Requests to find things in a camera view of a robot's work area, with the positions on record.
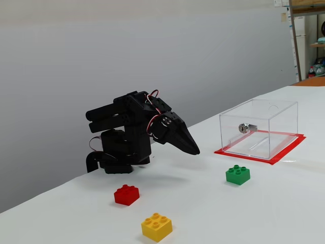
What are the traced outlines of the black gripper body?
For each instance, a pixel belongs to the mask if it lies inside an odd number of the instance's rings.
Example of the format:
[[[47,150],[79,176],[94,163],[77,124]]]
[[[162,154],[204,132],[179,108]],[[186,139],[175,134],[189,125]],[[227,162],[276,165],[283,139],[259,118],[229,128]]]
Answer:
[[[175,112],[165,112],[151,125],[152,138],[160,144],[178,145],[181,141],[183,120]]]

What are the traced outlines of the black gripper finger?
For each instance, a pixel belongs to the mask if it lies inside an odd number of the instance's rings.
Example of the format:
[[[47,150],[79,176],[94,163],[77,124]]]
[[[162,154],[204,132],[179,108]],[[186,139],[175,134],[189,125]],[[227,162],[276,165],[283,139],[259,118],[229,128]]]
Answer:
[[[185,153],[190,155],[199,155],[200,149],[197,146],[195,140],[191,136],[190,132],[184,121],[180,122],[178,125],[178,148]]]
[[[194,140],[189,133],[172,133],[167,142],[187,154],[194,155]]]

